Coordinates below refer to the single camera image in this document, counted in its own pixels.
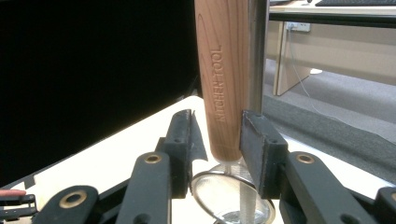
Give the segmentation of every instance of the wooden handle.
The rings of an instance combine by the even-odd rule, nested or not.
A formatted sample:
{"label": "wooden handle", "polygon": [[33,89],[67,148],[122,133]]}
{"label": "wooden handle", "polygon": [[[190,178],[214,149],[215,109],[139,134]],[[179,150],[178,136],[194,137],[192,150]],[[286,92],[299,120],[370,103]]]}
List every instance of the wooden handle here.
{"label": "wooden handle", "polygon": [[248,0],[195,0],[195,21],[210,148],[219,161],[237,161],[248,108]]}

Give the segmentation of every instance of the black plastic part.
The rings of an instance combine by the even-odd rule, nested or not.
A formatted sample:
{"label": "black plastic part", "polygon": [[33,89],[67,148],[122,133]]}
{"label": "black plastic part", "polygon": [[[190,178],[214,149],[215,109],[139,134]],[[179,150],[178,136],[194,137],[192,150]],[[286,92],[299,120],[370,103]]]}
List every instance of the black plastic part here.
{"label": "black plastic part", "polygon": [[396,223],[396,188],[382,188],[374,202],[375,218],[381,223]]}
{"label": "black plastic part", "polygon": [[165,153],[141,155],[134,165],[116,223],[170,223],[170,173],[170,159]]}
{"label": "black plastic part", "polygon": [[53,196],[34,218],[34,224],[97,223],[99,215],[93,209],[98,192],[89,186],[73,186]]}
{"label": "black plastic part", "polygon": [[361,207],[366,210],[368,214],[370,214],[372,217],[374,217],[374,199],[369,198],[365,195],[362,195],[354,190],[349,189],[348,190],[350,194],[358,201],[358,203],[361,205]]}
{"label": "black plastic part", "polygon": [[279,198],[278,165],[285,162],[288,143],[264,115],[243,111],[240,149],[260,196]]}
{"label": "black plastic part", "polygon": [[282,215],[284,223],[300,224],[306,223],[306,216],[301,208],[296,195],[286,178],[285,164],[279,165],[281,172],[282,185],[281,187],[281,200],[279,200],[279,211]]}
{"label": "black plastic part", "polygon": [[[292,190],[307,223],[375,223],[318,157],[306,152],[291,152],[285,174],[291,189],[283,183],[281,201],[296,204],[292,197],[283,196],[290,195],[286,189]],[[281,210],[281,213],[283,217],[288,212]]]}
{"label": "black plastic part", "polygon": [[196,117],[191,110],[177,112],[165,138],[160,138],[155,151],[166,153],[171,160],[172,198],[186,198],[192,180],[192,161],[207,160]]}
{"label": "black plastic part", "polygon": [[1,210],[0,220],[18,220],[20,217],[30,217],[37,213],[34,194],[0,197],[0,206],[16,206],[23,204],[27,204],[28,207]]}
{"label": "black plastic part", "polygon": [[337,13],[271,12],[270,21],[297,21],[329,25],[396,28],[394,15],[356,15]]}
{"label": "black plastic part", "polygon": [[190,163],[190,128],[191,111],[182,110],[177,112],[169,125],[166,138],[156,151],[161,151],[169,155],[172,170],[172,198],[183,199],[186,197],[189,187]]}
{"label": "black plastic part", "polygon": [[122,181],[99,195],[99,202],[96,204],[96,210],[101,214],[99,224],[115,223],[128,182],[129,179]]}

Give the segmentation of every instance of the floor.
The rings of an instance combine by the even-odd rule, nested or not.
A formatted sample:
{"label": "floor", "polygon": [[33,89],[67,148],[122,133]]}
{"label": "floor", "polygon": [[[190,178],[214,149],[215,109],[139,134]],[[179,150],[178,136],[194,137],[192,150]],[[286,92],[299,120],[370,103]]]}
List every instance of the floor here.
{"label": "floor", "polygon": [[274,74],[267,60],[263,111],[281,132],[396,183],[394,86],[322,72],[274,96]]}

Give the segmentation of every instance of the black wall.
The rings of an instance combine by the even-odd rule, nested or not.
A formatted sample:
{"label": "black wall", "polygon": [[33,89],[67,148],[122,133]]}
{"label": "black wall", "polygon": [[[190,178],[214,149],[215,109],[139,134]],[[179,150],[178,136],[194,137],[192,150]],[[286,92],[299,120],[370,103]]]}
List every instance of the black wall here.
{"label": "black wall", "polygon": [[194,29],[192,0],[0,2],[0,186],[187,94]]}

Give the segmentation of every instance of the table surface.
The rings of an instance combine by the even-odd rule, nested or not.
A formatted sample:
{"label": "table surface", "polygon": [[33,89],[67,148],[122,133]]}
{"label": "table surface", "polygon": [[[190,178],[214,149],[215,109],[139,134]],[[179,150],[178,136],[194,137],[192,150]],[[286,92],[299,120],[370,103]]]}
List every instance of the table surface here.
{"label": "table surface", "polygon": [[396,14],[396,7],[316,7],[320,0],[308,3],[306,0],[290,1],[287,4],[272,6],[270,12],[301,12],[326,14],[390,15]]}
{"label": "table surface", "polygon": [[[136,158],[155,149],[158,139],[166,136],[172,116],[183,109],[195,111],[208,156],[208,161],[193,162],[193,173],[196,175],[207,171],[218,163],[213,159],[209,150],[204,101],[199,97],[192,96],[170,105],[147,119],[137,122],[67,160],[36,174],[34,176],[35,185],[30,187],[27,193],[35,194],[37,207],[41,209],[53,195],[71,186],[89,185],[97,188],[99,193],[110,189],[130,177]],[[374,198],[379,188],[392,186],[382,179],[312,147],[287,136],[285,138],[289,143],[290,151],[307,151],[319,156],[340,182],[350,189]],[[21,183],[14,189],[23,189],[23,186]],[[274,204],[276,206],[274,223],[283,223],[277,208],[278,202],[274,201]],[[214,219],[199,207],[190,194],[184,200],[173,200],[172,211],[172,223],[175,224],[214,222]],[[30,220],[22,218],[19,222],[12,223],[30,223]]]}

